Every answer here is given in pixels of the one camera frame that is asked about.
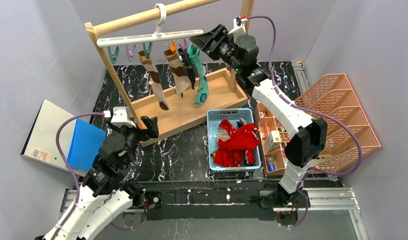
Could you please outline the dark navy sock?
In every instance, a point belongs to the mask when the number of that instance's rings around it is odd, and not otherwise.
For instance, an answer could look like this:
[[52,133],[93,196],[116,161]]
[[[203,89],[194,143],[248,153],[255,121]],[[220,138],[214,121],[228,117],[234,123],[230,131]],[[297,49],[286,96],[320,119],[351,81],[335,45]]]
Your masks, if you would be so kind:
[[196,74],[194,70],[194,64],[192,63],[191,59],[189,58],[188,53],[183,50],[182,48],[178,48],[179,56],[181,57],[184,69],[186,71],[187,77],[191,83],[191,88],[195,89],[195,82],[196,82]]

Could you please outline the mint green patterned sock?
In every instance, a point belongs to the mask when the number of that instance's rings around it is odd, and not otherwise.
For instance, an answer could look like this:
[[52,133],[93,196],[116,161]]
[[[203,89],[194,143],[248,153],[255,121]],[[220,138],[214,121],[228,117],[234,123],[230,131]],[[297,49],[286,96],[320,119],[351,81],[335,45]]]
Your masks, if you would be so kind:
[[194,64],[196,72],[199,77],[198,89],[194,102],[195,107],[201,107],[209,97],[209,87],[206,77],[206,68],[202,64],[200,53],[201,52],[197,46],[195,46],[193,43],[190,44],[188,48],[189,58]]

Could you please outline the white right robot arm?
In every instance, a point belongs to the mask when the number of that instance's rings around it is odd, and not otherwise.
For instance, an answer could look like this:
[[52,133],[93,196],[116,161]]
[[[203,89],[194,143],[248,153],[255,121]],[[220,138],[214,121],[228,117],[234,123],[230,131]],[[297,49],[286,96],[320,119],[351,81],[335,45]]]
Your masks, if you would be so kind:
[[212,60],[223,60],[236,70],[235,78],[241,89],[267,107],[285,127],[291,140],[284,150],[288,164],[277,191],[286,198],[295,195],[312,161],[325,148],[327,122],[298,109],[273,84],[269,73],[257,62],[259,48],[255,37],[229,33],[220,24],[207,33],[190,37],[190,41]]

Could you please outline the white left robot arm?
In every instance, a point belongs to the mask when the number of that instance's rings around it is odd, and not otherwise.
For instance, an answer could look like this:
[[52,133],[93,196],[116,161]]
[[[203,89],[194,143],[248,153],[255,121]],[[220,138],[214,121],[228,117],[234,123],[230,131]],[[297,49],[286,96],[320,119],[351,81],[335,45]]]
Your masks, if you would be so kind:
[[94,162],[76,184],[76,197],[60,220],[38,240],[93,240],[121,212],[133,206],[146,190],[134,179],[124,180],[124,170],[130,164],[138,143],[159,137],[158,118],[142,116],[145,129],[130,120],[115,121],[108,111],[112,132],[105,137]]

